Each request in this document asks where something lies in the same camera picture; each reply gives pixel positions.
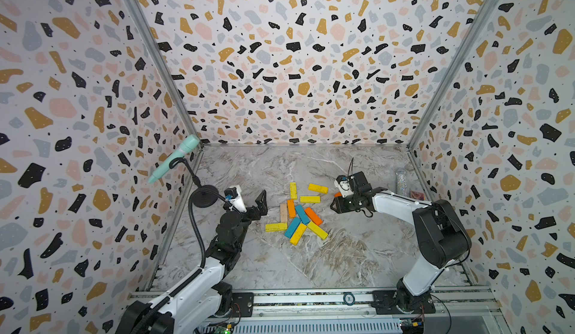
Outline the orange block diagonal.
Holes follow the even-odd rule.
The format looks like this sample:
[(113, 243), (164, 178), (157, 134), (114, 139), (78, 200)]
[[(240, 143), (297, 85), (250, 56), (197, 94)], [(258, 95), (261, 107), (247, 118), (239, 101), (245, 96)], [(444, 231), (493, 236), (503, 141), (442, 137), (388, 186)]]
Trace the orange block diagonal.
[(315, 213), (312, 208), (305, 208), (305, 214), (309, 218), (309, 224), (314, 223), (316, 226), (320, 226), (323, 223), (323, 220)]

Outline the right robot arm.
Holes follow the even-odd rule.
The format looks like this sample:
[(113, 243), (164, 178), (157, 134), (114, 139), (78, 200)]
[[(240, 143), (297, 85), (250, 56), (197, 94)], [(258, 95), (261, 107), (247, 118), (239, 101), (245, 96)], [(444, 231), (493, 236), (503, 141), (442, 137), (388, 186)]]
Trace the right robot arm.
[(390, 300), (374, 303), (374, 307), (395, 307), (410, 314), (431, 299), (431, 287), (445, 271), (463, 261), (472, 247), (470, 236), (452, 205), (440, 199), (419, 201), (400, 196), (383, 187), (372, 187), (363, 172), (340, 175), (334, 181), (340, 195), (330, 208), (338, 214), (369, 211), (391, 215), (415, 229), (419, 257), (410, 271), (397, 283)]

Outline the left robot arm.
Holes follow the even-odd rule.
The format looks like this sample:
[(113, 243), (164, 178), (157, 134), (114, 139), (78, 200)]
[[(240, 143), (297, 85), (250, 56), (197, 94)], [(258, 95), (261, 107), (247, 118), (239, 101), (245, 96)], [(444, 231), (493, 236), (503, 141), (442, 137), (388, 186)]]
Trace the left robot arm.
[(205, 246), (193, 217), (193, 203), (189, 204), (201, 250), (199, 266), (160, 296), (130, 304), (117, 333), (194, 333), (210, 317), (231, 314), (232, 287), (223, 280), (240, 259), (251, 223), (267, 215), (267, 192), (262, 190), (252, 207), (245, 206), (238, 186), (226, 189), (220, 199), (226, 212), (209, 246)]

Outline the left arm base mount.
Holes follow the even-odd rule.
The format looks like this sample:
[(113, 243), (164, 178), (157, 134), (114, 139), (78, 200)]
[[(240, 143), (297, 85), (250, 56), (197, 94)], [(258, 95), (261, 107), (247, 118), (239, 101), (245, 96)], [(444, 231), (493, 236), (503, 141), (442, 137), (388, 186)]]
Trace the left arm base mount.
[(230, 292), (223, 296), (214, 315), (218, 319), (251, 318), (255, 305), (253, 292)]

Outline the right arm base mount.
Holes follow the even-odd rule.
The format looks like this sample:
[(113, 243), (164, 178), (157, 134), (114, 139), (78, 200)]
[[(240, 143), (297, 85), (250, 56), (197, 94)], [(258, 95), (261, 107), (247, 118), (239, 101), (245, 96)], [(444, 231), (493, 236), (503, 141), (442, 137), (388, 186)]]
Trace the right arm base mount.
[(370, 305), (378, 315), (426, 315), (437, 311), (430, 291), (420, 296), (403, 290), (374, 291)]

